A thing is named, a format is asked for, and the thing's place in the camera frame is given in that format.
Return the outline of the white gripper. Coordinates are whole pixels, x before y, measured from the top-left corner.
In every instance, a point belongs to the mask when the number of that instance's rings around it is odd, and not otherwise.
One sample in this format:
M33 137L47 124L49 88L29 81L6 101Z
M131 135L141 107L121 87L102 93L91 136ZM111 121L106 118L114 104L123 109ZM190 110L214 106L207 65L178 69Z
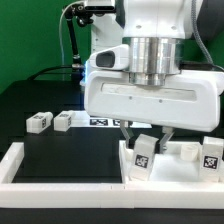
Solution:
M132 149L134 141L129 121L165 126L160 153L173 128L210 132L218 126L224 73L183 70L168 75L162 86L136 84L125 71L128 53L129 47L122 44L90 56L84 98L89 115L121 120L127 148Z

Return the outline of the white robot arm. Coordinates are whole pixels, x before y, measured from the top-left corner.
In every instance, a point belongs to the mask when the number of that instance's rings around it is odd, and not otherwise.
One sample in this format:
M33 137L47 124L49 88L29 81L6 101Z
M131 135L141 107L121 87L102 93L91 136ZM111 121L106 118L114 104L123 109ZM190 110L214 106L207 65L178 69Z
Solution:
M224 74L180 67L182 41L197 35L203 0L124 0L122 44L93 53L84 106L91 116L211 132Z

